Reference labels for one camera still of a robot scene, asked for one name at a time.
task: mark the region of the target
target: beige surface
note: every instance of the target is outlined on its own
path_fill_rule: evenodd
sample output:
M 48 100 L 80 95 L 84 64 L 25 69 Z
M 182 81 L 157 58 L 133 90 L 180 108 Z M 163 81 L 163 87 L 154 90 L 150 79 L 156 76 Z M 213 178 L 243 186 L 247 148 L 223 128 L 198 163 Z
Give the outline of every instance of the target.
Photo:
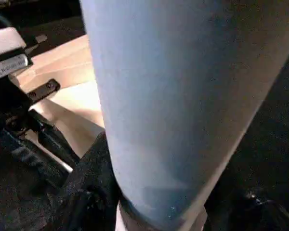
M 32 58 L 33 65 L 16 73 L 20 87 L 29 92 L 54 78 L 61 88 L 94 80 L 88 37 L 82 36 Z

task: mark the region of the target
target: black plastic part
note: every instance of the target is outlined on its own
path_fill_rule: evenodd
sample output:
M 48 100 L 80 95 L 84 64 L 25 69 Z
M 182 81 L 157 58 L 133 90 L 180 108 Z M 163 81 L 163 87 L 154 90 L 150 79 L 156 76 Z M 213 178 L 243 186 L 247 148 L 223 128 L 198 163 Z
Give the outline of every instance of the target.
M 42 178 L 56 188 L 61 188 L 67 179 L 67 170 L 29 140 L 17 138 L 3 129 L 0 131 L 0 147 L 18 161 L 35 168 Z
M 29 116 L 30 127 L 38 133 L 39 143 L 69 166 L 75 168 L 80 158 L 70 147 L 63 134 L 35 110 L 30 110 Z
M 120 197 L 102 132 L 66 180 L 44 231 L 114 231 Z
M 59 89 L 60 84 L 56 80 L 51 79 L 47 83 L 29 92 L 27 96 L 32 100 L 32 104 L 35 104 L 38 101 L 45 99 L 47 96 L 54 93 L 55 91 L 58 91 Z
M 23 117 L 31 104 L 32 101 L 8 77 L 0 78 L 0 129 Z

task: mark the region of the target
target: dark floor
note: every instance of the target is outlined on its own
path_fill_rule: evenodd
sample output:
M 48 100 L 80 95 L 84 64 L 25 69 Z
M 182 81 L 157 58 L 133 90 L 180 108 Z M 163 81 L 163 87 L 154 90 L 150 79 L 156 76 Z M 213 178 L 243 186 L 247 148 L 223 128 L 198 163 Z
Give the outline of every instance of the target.
M 231 202 L 249 191 L 289 212 L 289 60 L 206 204 L 213 230 L 227 230 Z

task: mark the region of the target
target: metal rod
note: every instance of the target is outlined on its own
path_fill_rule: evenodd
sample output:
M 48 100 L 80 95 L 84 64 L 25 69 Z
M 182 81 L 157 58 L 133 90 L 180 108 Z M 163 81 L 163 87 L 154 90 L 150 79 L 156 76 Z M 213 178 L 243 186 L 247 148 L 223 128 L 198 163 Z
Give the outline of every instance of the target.
M 128 206 L 189 230 L 289 54 L 289 1 L 82 0 Z

